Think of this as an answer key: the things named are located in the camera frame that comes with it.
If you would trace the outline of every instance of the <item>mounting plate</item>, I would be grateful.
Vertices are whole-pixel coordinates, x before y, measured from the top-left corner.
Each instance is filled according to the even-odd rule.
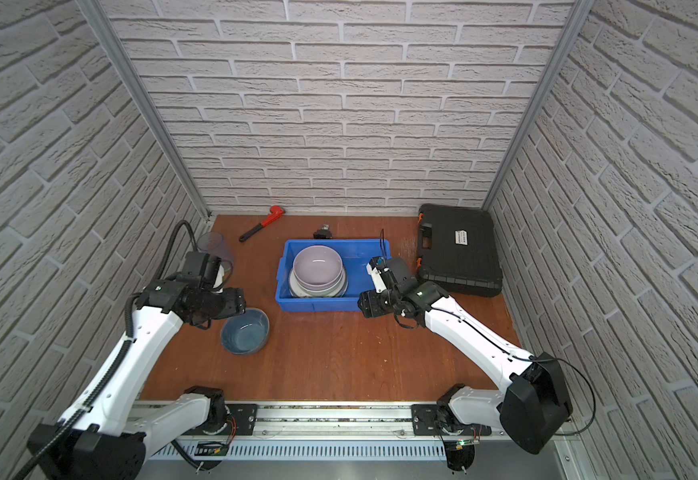
[[[255,427],[255,416],[258,411],[258,406],[255,403],[227,403],[226,408],[229,409],[231,415],[237,423],[236,436],[251,436],[253,435],[253,427]],[[225,426],[216,435],[228,436],[231,433],[229,428]],[[206,435],[201,428],[192,428],[187,430],[183,435]]]
[[[437,405],[431,403],[417,403],[411,405],[411,417],[413,419],[413,434],[415,436],[432,436],[444,434],[437,424],[442,422],[442,416],[438,416]],[[463,426],[463,433],[473,434],[473,436],[487,437],[493,430],[485,425],[469,425]]]

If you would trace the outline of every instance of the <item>brick wall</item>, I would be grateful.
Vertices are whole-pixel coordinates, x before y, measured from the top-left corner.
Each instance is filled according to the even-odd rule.
[[[213,210],[415,214],[482,204],[565,1],[104,8]]]
[[[698,2],[596,2],[492,211],[523,344],[594,381],[596,473],[698,478]]]
[[[1,0],[0,478],[122,335],[182,218],[200,222],[75,2]]]

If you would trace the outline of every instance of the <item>aluminum frame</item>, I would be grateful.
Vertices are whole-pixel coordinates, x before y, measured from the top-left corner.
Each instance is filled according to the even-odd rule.
[[[586,22],[586,16],[589,14],[594,5],[594,0],[576,0],[576,3],[570,8],[570,13],[563,26],[563,31],[557,39],[557,43],[552,50],[549,61],[546,63],[544,71],[541,73],[534,92],[530,95],[523,117],[514,131],[512,140],[509,142],[509,147],[499,164],[496,175],[490,183],[490,188],[483,202],[483,210],[489,210],[493,202],[498,196],[498,192],[503,184],[504,178],[507,177],[509,170],[514,165],[520,147],[523,146],[525,138],[530,133],[530,129],[536,123],[541,108],[544,106],[546,98],[551,94],[554,82],[557,75],[563,68],[565,60],[568,58],[568,53],[573,49],[574,43],[581,32],[581,28]]]
[[[98,0],[78,0],[77,3],[82,14],[84,14],[87,19],[88,25],[90,25],[95,36],[98,37],[98,41],[101,42],[101,46],[106,51],[109,60],[112,62],[112,66],[119,74],[124,86],[130,92],[135,106],[141,111],[141,115],[144,116],[146,124],[152,130],[154,138],[157,139],[157,143],[159,143],[165,158],[167,158],[168,163],[179,178],[179,182],[181,182],[184,190],[186,190],[191,203],[205,220],[209,220],[211,216],[210,208],[208,208],[208,204],[205,203],[205,198],[202,196],[197,184],[195,184],[194,179],[191,177],[189,169],[186,168],[186,164],[183,158],[181,158],[179,149],[175,146],[173,138],[168,132],[168,128],[164,126],[162,117],[160,117],[157,108],[154,106],[152,97],[146,91],[141,77],[138,75],[138,72],[136,72],[135,66],[133,66],[130,57],[125,52],[122,42],[116,32],[114,32],[114,27],[106,16],[101,3]]]
[[[128,420],[137,421],[170,401],[136,401]],[[252,436],[235,439],[230,455],[224,460],[332,460],[332,461],[444,461],[444,452],[439,436],[414,436],[411,406],[435,402],[228,402],[256,403],[259,407],[256,427]],[[340,421],[334,415],[342,414]],[[447,440],[471,440],[472,436],[446,436]],[[214,436],[180,436],[178,438],[187,452],[204,440],[216,440]],[[493,435],[482,437],[480,442],[512,442],[503,431],[493,430]],[[560,465],[569,480],[594,478],[589,456],[584,444],[577,437],[556,437],[554,443]],[[381,448],[385,451],[360,450],[342,452],[336,448]],[[170,446],[160,449],[154,460],[181,460]],[[195,460],[211,461],[217,458],[194,456]]]

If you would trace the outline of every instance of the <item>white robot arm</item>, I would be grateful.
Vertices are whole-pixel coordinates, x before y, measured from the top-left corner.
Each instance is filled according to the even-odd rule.
[[[520,447],[538,453],[573,411],[557,359],[538,357],[506,341],[465,311],[433,282],[420,283],[400,258],[375,257],[367,265],[375,290],[357,302],[365,317],[387,314],[415,320],[453,343],[498,390],[451,388],[438,401],[440,424],[504,430]]]
[[[181,226],[189,230],[195,251],[186,254],[181,271],[162,279]],[[242,289],[221,289],[221,268],[221,259],[196,251],[191,227],[179,222],[158,273],[142,293],[126,302],[124,335],[56,425],[35,427],[27,442],[33,456],[14,479],[25,478],[36,465],[56,480],[135,478],[146,458],[187,430],[198,427],[212,435],[227,426],[224,393],[201,386],[191,387],[151,415],[128,422],[139,389],[184,323],[207,330],[211,319],[245,312]]]

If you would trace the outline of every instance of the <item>wooden floor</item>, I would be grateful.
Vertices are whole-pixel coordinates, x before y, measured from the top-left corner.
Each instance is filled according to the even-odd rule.
[[[380,216],[283,216],[246,243],[239,235],[263,216],[219,216],[213,231],[235,257],[229,286],[245,289],[248,306],[271,322],[264,349],[234,356],[221,347],[223,320],[209,331],[184,326],[163,351],[141,398],[174,399],[193,385],[225,390],[233,400],[432,401],[454,383],[495,385],[456,347],[426,330],[404,330],[391,316],[359,312],[286,313],[275,302],[276,271],[285,241],[311,238],[329,224],[334,238],[377,238],[384,228],[391,255],[413,267],[417,219]],[[474,317],[519,344],[502,296],[454,295]]]

